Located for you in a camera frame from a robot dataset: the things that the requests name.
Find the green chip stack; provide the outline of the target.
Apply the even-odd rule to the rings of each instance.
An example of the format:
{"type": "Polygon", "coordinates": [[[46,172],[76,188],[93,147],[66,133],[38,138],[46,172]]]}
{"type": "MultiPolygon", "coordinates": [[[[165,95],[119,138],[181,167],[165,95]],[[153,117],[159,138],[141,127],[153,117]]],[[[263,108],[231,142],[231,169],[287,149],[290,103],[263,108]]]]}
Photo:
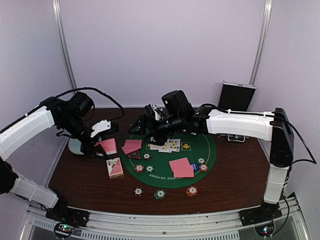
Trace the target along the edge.
{"type": "Polygon", "coordinates": [[[166,196],[166,191],[163,189],[158,189],[154,193],[154,198],[156,200],[162,200],[163,198],[165,198],[165,196],[166,196]]]}

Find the blue small blind button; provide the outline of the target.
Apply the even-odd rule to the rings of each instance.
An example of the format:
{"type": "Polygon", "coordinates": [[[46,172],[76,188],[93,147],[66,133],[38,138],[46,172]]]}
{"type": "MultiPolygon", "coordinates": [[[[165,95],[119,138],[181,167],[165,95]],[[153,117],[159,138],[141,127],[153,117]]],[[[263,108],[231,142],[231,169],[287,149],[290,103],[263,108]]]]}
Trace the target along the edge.
{"type": "Polygon", "coordinates": [[[199,164],[198,163],[194,162],[194,163],[191,163],[190,165],[193,167],[194,172],[199,171],[199,164]]]}

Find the dealt card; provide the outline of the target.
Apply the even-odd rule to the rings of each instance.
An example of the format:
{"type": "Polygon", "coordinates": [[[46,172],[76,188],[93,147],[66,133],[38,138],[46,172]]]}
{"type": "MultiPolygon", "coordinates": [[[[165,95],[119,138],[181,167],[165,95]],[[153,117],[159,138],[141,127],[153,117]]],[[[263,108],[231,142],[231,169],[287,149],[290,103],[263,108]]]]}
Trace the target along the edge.
{"type": "Polygon", "coordinates": [[[140,148],[141,147],[126,147],[126,146],[123,146],[121,149],[127,155],[127,154],[130,154],[132,152],[135,152],[135,151],[139,150],[140,148]]]}
{"type": "Polygon", "coordinates": [[[125,148],[140,148],[142,146],[141,139],[127,139],[124,143],[125,148]]]}
{"type": "Polygon", "coordinates": [[[184,172],[190,166],[189,160],[187,157],[175,159],[169,161],[170,168],[172,172],[184,172]]]}
{"type": "Polygon", "coordinates": [[[191,165],[175,165],[173,176],[175,178],[193,178],[194,168],[191,165]]]}

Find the black red triangular dealer marker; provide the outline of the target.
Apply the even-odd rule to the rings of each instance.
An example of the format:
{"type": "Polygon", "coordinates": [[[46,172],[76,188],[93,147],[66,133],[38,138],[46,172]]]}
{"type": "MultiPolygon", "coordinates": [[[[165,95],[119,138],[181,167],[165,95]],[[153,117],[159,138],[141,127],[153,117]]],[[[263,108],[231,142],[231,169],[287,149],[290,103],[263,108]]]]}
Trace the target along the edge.
{"type": "Polygon", "coordinates": [[[141,155],[140,155],[139,150],[135,150],[135,151],[129,153],[127,155],[127,157],[130,158],[130,159],[136,159],[136,160],[140,160],[141,159],[141,155]]]}

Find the five of diamonds card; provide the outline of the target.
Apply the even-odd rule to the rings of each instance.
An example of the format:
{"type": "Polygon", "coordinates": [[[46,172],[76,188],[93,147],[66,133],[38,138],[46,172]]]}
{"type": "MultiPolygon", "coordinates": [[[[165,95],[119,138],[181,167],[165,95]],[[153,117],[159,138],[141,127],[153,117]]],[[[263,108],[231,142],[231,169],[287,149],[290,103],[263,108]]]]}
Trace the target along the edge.
{"type": "Polygon", "coordinates": [[[172,150],[170,149],[170,147],[168,147],[168,144],[167,144],[167,143],[165,143],[164,145],[160,146],[160,147],[158,148],[158,151],[159,151],[160,153],[171,153],[171,152],[172,152],[172,150]]]}

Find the red black chip stack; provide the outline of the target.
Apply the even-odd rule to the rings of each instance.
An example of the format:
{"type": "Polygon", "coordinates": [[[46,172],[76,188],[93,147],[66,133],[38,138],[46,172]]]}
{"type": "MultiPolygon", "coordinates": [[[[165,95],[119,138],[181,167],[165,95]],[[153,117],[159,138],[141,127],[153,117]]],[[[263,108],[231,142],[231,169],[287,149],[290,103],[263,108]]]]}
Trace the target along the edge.
{"type": "Polygon", "coordinates": [[[141,197],[141,196],[143,195],[143,193],[144,193],[144,191],[143,191],[143,189],[140,188],[140,187],[136,187],[136,188],[134,189],[134,195],[135,195],[136,197],[141,197]]]}

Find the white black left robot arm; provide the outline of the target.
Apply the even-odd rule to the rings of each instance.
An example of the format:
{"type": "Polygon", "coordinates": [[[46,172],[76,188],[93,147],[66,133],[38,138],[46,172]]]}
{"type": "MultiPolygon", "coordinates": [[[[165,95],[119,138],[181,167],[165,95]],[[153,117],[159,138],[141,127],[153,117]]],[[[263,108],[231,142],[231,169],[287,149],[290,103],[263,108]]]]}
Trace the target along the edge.
{"type": "Polygon", "coordinates": [[[89,127],[83,118],[93,107],[92,99],[83,92],[77,92],[69,100],[49,97],[24,116],[0,132],[0,192],[11,193],[30,202],[36,202],[50,209],[61,222],[72,218],[72,211],[66,207],[63,197],[52,189],[35,183],[15,172],[7,162],[9,157],[33,137],[51,127],[67,131],[70,138],[80,141],[82,153],[106,159],[107,153],[96,143],[102,134],[112,128],[109,120],[101,120],[89,127]]]}

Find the red-backed playing card deck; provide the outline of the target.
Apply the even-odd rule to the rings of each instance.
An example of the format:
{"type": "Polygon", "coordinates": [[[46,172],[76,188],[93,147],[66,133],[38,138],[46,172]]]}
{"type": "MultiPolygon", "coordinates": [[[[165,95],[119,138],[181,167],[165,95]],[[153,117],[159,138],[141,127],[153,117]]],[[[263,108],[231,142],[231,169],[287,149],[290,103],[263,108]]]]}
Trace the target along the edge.
{"type": "Polygon", "coordinates": [[[107,155],[113,155],[117,153],[117,145],[115,138],[99,141],[95,146],[102,146],[103,150],[107,155]]]}

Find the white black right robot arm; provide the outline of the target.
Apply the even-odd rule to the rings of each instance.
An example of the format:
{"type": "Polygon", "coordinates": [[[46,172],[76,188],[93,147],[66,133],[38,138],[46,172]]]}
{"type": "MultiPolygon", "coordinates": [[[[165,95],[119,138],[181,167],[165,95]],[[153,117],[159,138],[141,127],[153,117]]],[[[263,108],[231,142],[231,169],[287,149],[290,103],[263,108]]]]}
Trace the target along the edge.
{"type": "Polygon", "coordinates": [[[278,202],[293,164],[294,135],[282,108],[275,112],[243,112],[223,110],[205,103],[194,110],[189,103],[165,102],[169,115],[151,105],[128,130],[142,135],[151,144],[162,146],[175,132],[186,130],[197,134],[241,135],[271,142],[269,174],[261,206],[256,210],[259,220],[266,221],[278,210],[278,202]]]}

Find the orange chip stack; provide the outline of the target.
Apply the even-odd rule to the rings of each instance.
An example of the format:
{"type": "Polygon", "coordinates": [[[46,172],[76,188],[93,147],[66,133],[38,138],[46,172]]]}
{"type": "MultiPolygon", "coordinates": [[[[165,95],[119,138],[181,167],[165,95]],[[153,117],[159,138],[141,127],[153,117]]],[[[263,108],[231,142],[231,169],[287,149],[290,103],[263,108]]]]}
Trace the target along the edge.
{"type": "Polygon", "coordinates": [[[186,191],[185,191],[186,195],[188,197],[194,197],[198,194],[198,188],[196,186],[189,186],[186,191]]]}

